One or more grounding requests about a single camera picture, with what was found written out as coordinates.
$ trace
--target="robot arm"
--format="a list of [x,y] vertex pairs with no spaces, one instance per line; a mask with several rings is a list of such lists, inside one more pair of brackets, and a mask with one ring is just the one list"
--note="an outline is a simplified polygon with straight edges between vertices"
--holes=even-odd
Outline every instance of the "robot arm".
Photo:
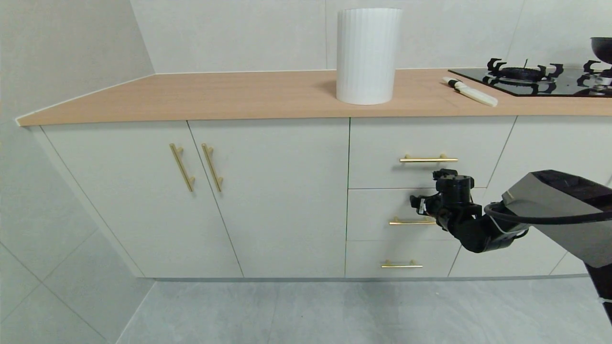
[[[472,252],[504,249],[537,227],[581,259],[599,296],[612,299],[612,189],[553,170],[528,173],[483,208],[472,202],[474,179],[455,170],[433,173],[437,194],[410,196],[420,215],[431,216],[443,230]],[[604,304],[612,321],[612,304]]]

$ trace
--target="wooden countertop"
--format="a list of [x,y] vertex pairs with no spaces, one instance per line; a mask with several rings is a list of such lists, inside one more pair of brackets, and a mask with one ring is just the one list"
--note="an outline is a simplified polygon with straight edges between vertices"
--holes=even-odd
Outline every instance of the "wooden countertop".
[[335,71],[161,74],[23,116],[19,125],[194,119],[612,116],[612,99],[514,97],[461,78],[499,100],[495,108],[456,93],[441,80],[446,69],[398,70],[394,98],[350,105],[335,98]]

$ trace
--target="knife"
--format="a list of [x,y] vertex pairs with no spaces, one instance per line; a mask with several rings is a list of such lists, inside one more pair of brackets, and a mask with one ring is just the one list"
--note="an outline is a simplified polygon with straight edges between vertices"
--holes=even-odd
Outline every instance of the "knife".
[[470,99],[474,99],[475,101],[488,105],[490,107],[496,107],[498,104],[498,100],[495,97],[492,97],[486,93],[482,93],[477,89],[471,88],[468,85],[461,82],[459,79],[444,77],[442,78],[445,83],[447,83],[450,87],[454,88],[457,92],[465,95]]

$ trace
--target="black pot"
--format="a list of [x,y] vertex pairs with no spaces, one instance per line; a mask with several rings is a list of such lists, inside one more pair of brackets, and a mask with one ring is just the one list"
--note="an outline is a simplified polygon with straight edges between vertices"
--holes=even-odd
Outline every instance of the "black pot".
[[591,37],[591,48],[598,59],[612,64],[612,37]]

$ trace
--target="black cable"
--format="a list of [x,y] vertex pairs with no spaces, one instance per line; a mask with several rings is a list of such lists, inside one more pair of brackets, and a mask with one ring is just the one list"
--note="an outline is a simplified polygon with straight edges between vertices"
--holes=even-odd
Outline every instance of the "black cable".
[[486,215],[507,222],[526,223],[528,225],[574,225],[577,223],[602,222],[612,220],[612,211],[560,217],[525,217],[503,214],[501,212],[492,210],[492,204],[488,204],[485,206]]

